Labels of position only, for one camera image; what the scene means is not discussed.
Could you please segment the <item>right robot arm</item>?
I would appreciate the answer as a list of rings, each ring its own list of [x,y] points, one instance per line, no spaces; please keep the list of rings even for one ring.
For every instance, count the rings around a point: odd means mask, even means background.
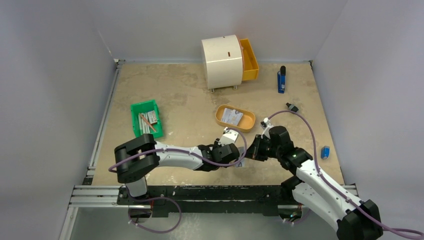
[[[376,240],[383,235],[383,228],[367,217],[380,221],[378,206],[333,180],[306,150],[294,145],[285,127],[273,126],[266,134],[257,134],[245,156],[262,162],[278,160],[293,175],[281,184],[282,200],[308,207],[334,229],[339,240]]]

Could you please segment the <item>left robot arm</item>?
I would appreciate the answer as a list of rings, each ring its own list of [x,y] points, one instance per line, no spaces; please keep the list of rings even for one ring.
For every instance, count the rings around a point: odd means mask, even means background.
[[[226,129],[213,144],[180,147],[143,134],[114,149],[115,164],[108,171],[129,190],[129,197],[138,205],[146,203],[149,191],[146,175],[158,167],[178,167],[193,171],[211,172],[237,164],[244,152],[235,145],[239,132]]]

